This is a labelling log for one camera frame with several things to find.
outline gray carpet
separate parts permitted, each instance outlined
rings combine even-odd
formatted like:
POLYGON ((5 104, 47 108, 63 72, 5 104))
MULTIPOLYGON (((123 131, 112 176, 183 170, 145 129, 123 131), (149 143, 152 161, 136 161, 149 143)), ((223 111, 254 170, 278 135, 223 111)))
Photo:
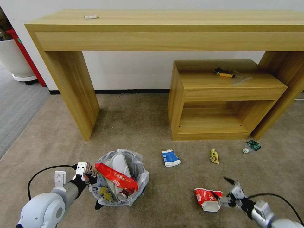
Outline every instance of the gray carpet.
POLYGON ((49 97, 39 83, 15 81, 0 62, 0 158, 49 97))
MULTIPOLYGON (((240 180, 246 194, 273 192, 286 197, 304 214, 304 101, 295 101, 259 141, 262 148, 244 154, 245 140, 174 142, 167 113, 168 94, 97 95, 101 112, 91 140, 85 142, 60 95, 48 98, 37 115, 0 160, 0 227, 14 227, 28 201, 27 183, 51 165, 94 163, 105 153, 126 148, 143 155, 150 182, 132 207, 94 210, 86 189, 58 228, 93 227, 257 227, 236 208, 204 212, 196 201, 197 187, 227 193, 228 176, 240 180), (216 149, 220 164, 211 163, 216 149), (173 149, 182 163, 164 167, 163 150, 173 149)), ((69 178, 73 171, 68 170, 69 178)), ((32 196, 54 187, 54 170, 32 182, 32 196)), ((262 197, 278 217, 297 221, 281 199, 262 197)))

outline white planter pot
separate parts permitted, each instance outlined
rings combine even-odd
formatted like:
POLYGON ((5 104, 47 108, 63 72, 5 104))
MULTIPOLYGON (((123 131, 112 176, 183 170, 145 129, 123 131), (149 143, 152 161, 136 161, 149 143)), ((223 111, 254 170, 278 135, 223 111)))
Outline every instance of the white planter pot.
POLYGON ((0 61, 17 81, 37 79, 14 40, 0 41, 0 61))

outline black baseboard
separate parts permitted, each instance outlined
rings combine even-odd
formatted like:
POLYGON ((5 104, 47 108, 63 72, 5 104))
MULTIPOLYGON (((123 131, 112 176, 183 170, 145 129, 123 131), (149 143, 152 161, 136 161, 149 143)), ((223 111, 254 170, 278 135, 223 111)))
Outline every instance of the black baseboard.
MULTIPOLYGON (((51 95, 60 94, 59 90, 49 90, 51 95)), ((170 89, 140 89, 140 90, 95 90, 96 94, 121 93, 169 93, 170 89)))

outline black cable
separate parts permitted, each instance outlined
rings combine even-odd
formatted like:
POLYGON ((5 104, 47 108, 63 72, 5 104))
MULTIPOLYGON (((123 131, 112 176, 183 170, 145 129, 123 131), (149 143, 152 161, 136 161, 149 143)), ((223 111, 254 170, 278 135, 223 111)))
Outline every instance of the black cable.
POLYGON ((288 202, 285 198, 281 197, 280 195, 273 194, 273 193, 259 193, 259 194, 248 196, 248 198, 250 199, 250 198, 254 198, 254 197, 257 197, 257 196, 263 196, 263 195, 276 196, 276 197, 279 197, 282 200, 284 200, 291 207, 291 209, 294 211, 295 215, 298 217, 298 219, 301 222, 302 226, 304 226, 304 223, 303 223, 302 219, 300 218, 299 214, 297 213, 297 211, 295 210, 295 208, 291 205, 290 202, 288 202))
POLYGON ((50 166, 50 167, 47 167, 47 168, 45 168, 45 169, 43 169, 43 170, 40 170, 39 172, 37 172, 31 179, 30 179, 30 181, 28 182, 28 199, 29 200, 31 200, 31 192, 30 192, 30 189, 29 189, 29 187, 30 187, 30 185, 31 185, 31 182, 32 182, 32 180, 35 178, 35 176, 37 176, 39 173, 41 173, 41 172, 43 172, 43 171, 45 171, 45 170, 47 170, 47 169, 51 169, 51 168, 58 168, 58 167, 71 167, 71 168, 73 168, 74 170, 76 170, 77 169, 77 164, 75 164, 75 165, 58 165, 58 166, 50 166))

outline blue and white carton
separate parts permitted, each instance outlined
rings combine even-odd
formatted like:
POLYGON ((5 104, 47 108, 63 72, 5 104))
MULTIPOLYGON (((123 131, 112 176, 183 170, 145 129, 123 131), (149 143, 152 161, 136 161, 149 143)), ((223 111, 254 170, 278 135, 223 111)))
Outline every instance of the blue and white carton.
POLYGON ((179 158, 176 156, 173 150, 169 149, 162 152, 164 163, 166 167, 176 166, 181 163, 179 158))

